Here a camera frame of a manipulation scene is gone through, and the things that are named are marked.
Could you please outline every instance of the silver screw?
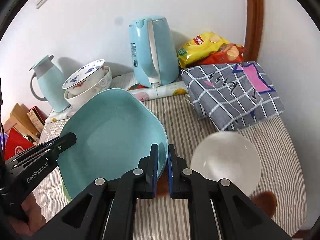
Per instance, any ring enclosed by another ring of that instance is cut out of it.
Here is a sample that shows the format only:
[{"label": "silver screw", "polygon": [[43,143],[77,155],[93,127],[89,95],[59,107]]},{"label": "silver screw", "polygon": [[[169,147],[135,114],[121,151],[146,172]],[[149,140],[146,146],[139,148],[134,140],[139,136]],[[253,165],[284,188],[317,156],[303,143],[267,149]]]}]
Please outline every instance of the silver screw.
[{"label": "silver screw", "polygon": [[138,168],[138,169],[134,169],[134,170],[133,170],[133,174],[134,174],[134,175],[141,175],[142,173],[143,173],[143,170],[142,170],[142,169],[139,169],[139,168]]},{"label": "silver screw", "polygon": [[183,169],[182,170],[182,173],[184,174],[184,175],[191,175],[192,174],[192,170],[191,169]]},{"label": "silver screw", "polygon": [[220,181],[220,183],[221,183],[222,186],[225,186],[225,187],[230,186],[230,180],[228,180],[228,179],[222,179]]},{"label": "silver screw", "polygon": [[97,178],[94,183],[97,185],[97,186],[100,186],[100,185],[103,185],[104,184],[104,179],[103,178]]}]

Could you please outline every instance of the brown wooden trim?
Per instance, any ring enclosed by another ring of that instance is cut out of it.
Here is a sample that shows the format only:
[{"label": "brown wooden trim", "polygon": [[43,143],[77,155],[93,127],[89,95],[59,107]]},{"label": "brown wooden trim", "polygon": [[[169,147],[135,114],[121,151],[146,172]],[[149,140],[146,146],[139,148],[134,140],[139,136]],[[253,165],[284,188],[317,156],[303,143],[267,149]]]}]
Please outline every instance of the brown wooden trim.
[{"label": "brown wooden trim", "polygon": [[292,238],[297,238],[297,239],[305,239],[309,236],[310,234],[310,229],[308,230],[299,230],[298,232],[295,233],[295,235]]},{"label": "brown wooden trim", "polygon": [[245,35],[244,60],[257,61],[262,30],[263,30],[264,5],[263,0],[247,0],[247,30]]}]

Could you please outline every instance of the electric kettle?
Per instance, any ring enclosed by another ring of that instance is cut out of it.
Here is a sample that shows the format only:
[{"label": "electric kettle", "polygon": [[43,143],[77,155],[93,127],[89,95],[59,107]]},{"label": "electric kettle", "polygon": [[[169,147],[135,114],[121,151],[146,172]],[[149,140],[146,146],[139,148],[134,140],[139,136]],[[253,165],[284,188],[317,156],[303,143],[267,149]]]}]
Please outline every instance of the electric kettle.
[{"label": "electric kettle", "polygon": [[[35,72],[31,77],[30,89],[36,99],[48,101],[56,112],[61,112],[70,106],[70,104],[63,98],[64,90],[62,89],[62,85],[65,82],[64,74],[51,62],[52,59],[53,55],[50,57],[47,55],[31,68]],[[37,77],[40,90],[45,98],[36,95],[32,87],[34,77]]]},{"label": "electric kettle", "polygon": [[150,16],[134,20],[129,33],[137,81],[153,88],[175,81],[179,62],[166,18]]}]

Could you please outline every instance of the wall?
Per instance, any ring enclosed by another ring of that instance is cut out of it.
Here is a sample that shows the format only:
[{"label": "wall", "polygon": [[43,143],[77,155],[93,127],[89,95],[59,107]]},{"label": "wall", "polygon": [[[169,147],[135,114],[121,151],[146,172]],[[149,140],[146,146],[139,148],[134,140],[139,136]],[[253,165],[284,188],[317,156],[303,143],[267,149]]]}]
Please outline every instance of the wall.
[{"label": "wall", "polygon": [[207,30],[244,43],[246,0],[48,0],[40,9],[29,0],[0,41],[3,119],[16,102],[50,111],[32,96],[28,71],[47,54],[66,75],[98,58],[114,75],[131,71],[127,26],[145,15],[165,16],[176,46]]},{"label": "wall", "polygon": [[304,229],[320,215],[320,32],[297,0],[265,0],[259,62],[273,81],[286,112],[303,171],[308,214]]}]

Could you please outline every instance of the gray plaid cloth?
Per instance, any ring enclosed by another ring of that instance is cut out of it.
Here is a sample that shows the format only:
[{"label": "gray plaid cloth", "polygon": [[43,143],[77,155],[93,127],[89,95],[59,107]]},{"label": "gray plaid cloth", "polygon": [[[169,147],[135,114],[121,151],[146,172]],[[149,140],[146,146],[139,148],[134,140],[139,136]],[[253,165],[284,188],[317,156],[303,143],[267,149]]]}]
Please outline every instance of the gray plaid cloth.
[{"label": "gray plaid cloth", "polygon": [[284,112],[273,84],[254,62],[216,64],[182,71],[198,118],[218,130],[239,130]]}]

